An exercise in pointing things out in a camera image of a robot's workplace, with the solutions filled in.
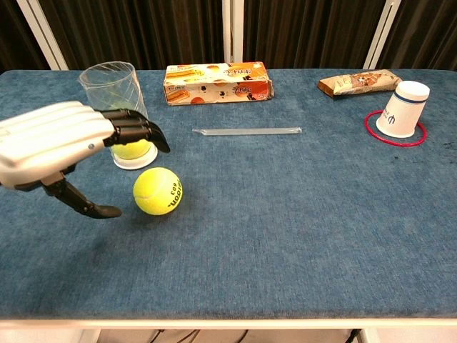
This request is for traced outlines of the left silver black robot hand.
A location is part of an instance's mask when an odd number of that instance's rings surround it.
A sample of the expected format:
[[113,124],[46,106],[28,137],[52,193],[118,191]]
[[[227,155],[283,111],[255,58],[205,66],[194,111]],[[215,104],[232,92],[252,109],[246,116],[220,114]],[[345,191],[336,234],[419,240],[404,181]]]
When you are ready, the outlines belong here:
[[95,110],[79,101],[44,106],[0,121],[0,185],[23,192],[43,187],[87,217],[119,217],[119,208],[89,201],[65,176],[106,147],[142,139],[170,151],[159,126],[139,111]]

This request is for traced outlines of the yellow ball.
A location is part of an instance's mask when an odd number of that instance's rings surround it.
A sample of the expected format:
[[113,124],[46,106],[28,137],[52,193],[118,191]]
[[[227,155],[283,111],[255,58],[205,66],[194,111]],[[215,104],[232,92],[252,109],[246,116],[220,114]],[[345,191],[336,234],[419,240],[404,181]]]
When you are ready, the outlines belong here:
[[115,157],[125,160],[138,159],[145,155],[151,148],[151,143],[145,139],[128,144],[115,144],[111,152]]
[[170,169],[154,167],[139,175],[133,187],[136,205],[150,215],[172,212],[183,196],[183,186]]

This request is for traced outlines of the transparent plastic cup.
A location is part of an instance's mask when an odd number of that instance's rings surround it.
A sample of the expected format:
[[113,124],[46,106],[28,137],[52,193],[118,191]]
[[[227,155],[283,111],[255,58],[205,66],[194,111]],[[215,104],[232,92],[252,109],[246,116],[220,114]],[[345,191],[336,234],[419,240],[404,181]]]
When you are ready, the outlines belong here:
[[[80,74],[79,83],[94,109],[131,109],[148,116],[135,67],[128,62],[109,61],[91,66]],[[148,166],[157,154],[158,149],[153,143],[138,159],[120,159],[111,152],[115,165],[126,170]]]

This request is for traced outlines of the dark pleated curtain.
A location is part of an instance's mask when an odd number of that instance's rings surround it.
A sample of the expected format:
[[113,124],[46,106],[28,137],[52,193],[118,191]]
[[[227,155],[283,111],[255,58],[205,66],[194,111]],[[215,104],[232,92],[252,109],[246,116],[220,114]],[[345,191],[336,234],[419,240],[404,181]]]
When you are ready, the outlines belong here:
[[70,69],[224,61],[221,0],[39,0]]
[[0,0],[0,75],[13,69],[50,68],[16,0]]
[[386,0],[244,0],[243,59],[268,69],[360,69]]
[[457,0],[401,0],[377,67],[457,71]]

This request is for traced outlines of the orange biscuit box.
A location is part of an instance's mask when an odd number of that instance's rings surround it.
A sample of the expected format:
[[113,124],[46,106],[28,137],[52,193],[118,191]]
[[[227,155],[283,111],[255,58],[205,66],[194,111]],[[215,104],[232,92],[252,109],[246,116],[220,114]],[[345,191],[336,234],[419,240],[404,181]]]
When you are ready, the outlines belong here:
[[170,106],[266,101],[273,82],[261,61],[170,65],[163,82]]

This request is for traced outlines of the clear wrapped drinking straw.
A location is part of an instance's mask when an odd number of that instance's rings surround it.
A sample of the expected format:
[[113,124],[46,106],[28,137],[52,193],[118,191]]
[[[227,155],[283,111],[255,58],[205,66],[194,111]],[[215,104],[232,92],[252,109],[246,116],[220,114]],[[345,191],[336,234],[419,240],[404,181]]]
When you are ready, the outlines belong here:
[[192,132],[204,136],[246,136],[246,135],[277,135],[301,134],[302,128],[250,128],[250,129],[192,129]]

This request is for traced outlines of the blue table cloth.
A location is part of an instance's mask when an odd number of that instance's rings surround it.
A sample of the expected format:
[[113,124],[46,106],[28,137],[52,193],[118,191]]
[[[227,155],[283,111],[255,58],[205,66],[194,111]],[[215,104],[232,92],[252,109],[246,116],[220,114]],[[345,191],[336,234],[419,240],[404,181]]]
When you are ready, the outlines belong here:
[[457,317],[457,72],[398,71],[431,90],[411,148],[366,131],[388,92],[318,90],[332,69],[271,70],[271,100],[197,106],[169,106],[162,71],[137,75],[181,203],[143,213],[138,172],[108,150],[68,179],[119,218],[0,188],[0,320]]

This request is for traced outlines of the brown snack packet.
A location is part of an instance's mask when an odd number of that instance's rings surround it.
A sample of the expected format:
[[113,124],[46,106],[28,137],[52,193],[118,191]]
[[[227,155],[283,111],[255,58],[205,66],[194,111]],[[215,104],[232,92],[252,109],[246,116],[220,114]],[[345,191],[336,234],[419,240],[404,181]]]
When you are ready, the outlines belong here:
[[387,69],[344,74],[321,79],[317,88],[327,96],[346,96],[377,91],[393,91],[402,78]]

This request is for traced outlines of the white paper cup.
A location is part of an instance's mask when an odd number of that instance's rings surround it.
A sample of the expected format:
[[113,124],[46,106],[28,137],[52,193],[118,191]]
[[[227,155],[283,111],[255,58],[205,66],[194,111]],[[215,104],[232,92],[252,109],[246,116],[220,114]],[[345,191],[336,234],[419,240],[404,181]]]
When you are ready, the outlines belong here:
[[428,100],[430,89],[417,81],[401,81],[376,121],[377,129],[393,138],[408,138]]

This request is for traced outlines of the white frame post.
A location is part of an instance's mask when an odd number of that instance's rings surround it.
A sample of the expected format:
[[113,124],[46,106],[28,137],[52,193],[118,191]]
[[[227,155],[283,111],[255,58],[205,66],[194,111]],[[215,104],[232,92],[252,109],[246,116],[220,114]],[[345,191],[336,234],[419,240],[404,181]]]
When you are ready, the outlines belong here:
[[363,64],[363,69],[377,68],[378,61],[400,5],[401,0],[385,0],[383,11],[379,17],[375,33]]
[[224,61],[243,61],[244,0],[221,0]]
[[16,0],[51,70],[68,71],[68,65],[39,0]]

